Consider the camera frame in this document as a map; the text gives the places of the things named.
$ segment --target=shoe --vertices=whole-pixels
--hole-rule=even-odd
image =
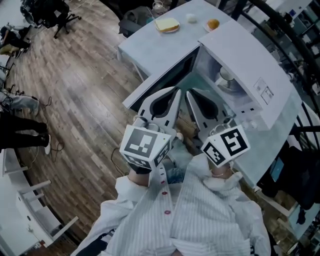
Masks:
[[[48,136],[49,136],[48,145],[44,147],[44,152],[46,155],[49,155],[50,151],[51,151],[51,136],[50,136],[50,134],[48,134]]]
[[[181,132],[176,133],[176,137],[181,141],[184,142],[184,135]]]

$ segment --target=small round object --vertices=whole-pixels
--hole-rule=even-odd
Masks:
[[[196,15],[192,14],[192,13],[187,13],[185,15],[186,17],[186,20],[189,22],[189,23],[196,23],[197,22],[197,17]]]
[[[219,27],[220,22],[219,20],[212,18],[212,19],[209,19],[206,24],[208,25],[209,29],[215,30],[217,27]]]

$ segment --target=table leg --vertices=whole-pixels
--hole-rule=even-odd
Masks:
[[[23,188],[23,189],[20,190],[20,193],[25,194],[25,193],[28,193],[28,192],[31,192],[31,191],[39,190],[39,189],[44,188],[44,187],[46,187],[46,186],[48,186],[50,184],[51,184],[51,180],[47,180],[47,181],[41,182],[41,183],[39,183],[37,185]]]
[[[76,216],[74,217],[67,225],[65,225],[58,233],[56,233],[52,238],[53,240],[57,240],[64,232],[67,231],[79,218]]]
[[[7,169],[7,170],[5,170],[4,174],[14,174],[14,173],[18,173],[18,172],[27,171],[27,170],[28,170],[27,166],[20,167],[20,168],[17,168],[17,169]]]
[[[40,193],[40,194],[38,194],[38,195],[35,195],[35,196],[33,196],[33,197],[28,198],[27,200],[28,200],[29,203],[31,203],[31,202],[33,202],[33,201],[35,201],[35,200],[38,200],[39,198],[42,198],[42,197],[44,197],[44,196],[45,196],[44,193]]]

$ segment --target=white countertop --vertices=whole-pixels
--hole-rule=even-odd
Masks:
[[[197,23],[188,23],[186,14],[194,14]],[[133,61],[145,74],[150,76],[169,67],[173,60],[180,60],[198,45],[198,39],[208,32],[203,25],[209,19],[223,24],[231,18],[204,0],[192,0],[165,13],[158,19],[175,18],[180,28],[172,33],[160,33],[152,21],[139,29],[118,46],[120,53]]]

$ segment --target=white striped shirt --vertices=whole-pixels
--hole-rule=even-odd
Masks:
[[[164,166],[150,174],[149,187],[127,176],[116,182],[117,200],[101,204],[101,215],[77,253],[99,235],[116,229],[108,256],[248,256],[271,254],[261,209],[240,190],[236,173],[214,178],[204,154],[189,163],[175,207]]]

